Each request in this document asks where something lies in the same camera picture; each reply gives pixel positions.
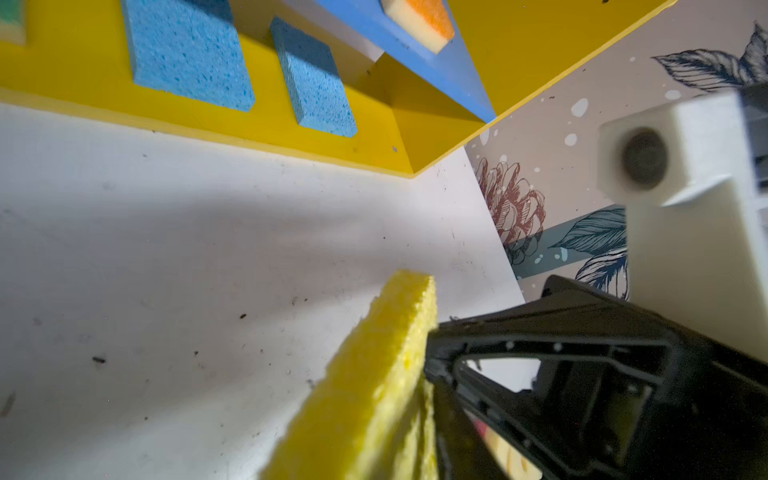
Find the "light green sponge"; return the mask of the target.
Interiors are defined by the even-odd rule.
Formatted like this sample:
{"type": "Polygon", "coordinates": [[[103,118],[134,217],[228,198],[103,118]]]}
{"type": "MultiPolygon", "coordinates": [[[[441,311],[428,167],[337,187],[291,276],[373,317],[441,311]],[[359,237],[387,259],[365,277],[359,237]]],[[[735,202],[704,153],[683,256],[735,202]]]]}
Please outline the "light green sponge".
{"type": "Polygon", "coordinates": [[[2,42],[24,46],[27,41],[24,0],[0,0],[2,42]]]}

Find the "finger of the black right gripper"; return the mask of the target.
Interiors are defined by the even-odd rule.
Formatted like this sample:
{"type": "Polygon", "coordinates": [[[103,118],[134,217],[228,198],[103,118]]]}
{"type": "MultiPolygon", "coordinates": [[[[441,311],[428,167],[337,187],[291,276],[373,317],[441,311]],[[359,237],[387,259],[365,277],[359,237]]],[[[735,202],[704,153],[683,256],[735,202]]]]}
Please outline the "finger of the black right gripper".
{"type": "Polygon", "coordinates": [[[446,322],[424,373],[547,479],[763,479],[767,367],[578,281],[446,322]]]}

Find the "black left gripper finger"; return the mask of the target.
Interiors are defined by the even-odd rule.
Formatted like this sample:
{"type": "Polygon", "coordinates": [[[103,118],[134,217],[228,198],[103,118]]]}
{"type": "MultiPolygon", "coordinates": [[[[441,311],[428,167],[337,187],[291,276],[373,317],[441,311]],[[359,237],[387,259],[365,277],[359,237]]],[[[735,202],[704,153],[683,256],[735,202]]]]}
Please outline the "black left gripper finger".
{"type": "Polygon", "coordinates": [[[451,386],[434,383],[435,449],[441,480],[506,480],[474,424],[464,412],[451,386]]]}

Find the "orange sponge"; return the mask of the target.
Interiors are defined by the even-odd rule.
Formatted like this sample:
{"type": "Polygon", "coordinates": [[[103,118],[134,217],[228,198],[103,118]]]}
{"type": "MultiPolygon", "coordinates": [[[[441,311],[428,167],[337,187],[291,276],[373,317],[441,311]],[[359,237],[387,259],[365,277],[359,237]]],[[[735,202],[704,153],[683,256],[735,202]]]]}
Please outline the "orange sponge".
{"type": "Polygon", "coordinates": [[[395,24],[432,54],[440,53],[455,37],[441,0],[381,0],[380,4],[395,24]]]}

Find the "yellow sponge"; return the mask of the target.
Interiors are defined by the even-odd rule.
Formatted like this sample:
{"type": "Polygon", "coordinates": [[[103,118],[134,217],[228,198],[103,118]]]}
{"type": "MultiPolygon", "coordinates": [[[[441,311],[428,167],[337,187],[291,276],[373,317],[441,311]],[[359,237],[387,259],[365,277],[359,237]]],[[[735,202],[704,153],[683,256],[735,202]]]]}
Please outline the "yellow sponge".
{"type": "Polygon", "coordinates": [[[436,325],[434,277],[396,272],[339,347],[260,478],[372,478],[395,444],[436,325]]]}

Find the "blue sponge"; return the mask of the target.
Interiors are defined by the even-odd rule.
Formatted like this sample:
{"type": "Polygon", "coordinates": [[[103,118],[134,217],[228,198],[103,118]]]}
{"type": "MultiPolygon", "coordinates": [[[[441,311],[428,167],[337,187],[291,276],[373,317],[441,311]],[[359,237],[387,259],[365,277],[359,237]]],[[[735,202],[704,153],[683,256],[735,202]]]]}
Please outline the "blue sponge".
{"type": "Polygon", "coordinates": [[[248,112],[255,96],[227,1],[121,3],[135,84],[248,112]]]}
{"type": "Polygon", "coordinates": [[[357,124],[329,46],[279,17],[270,33],[299,126],[354,137],[357,124]]]}

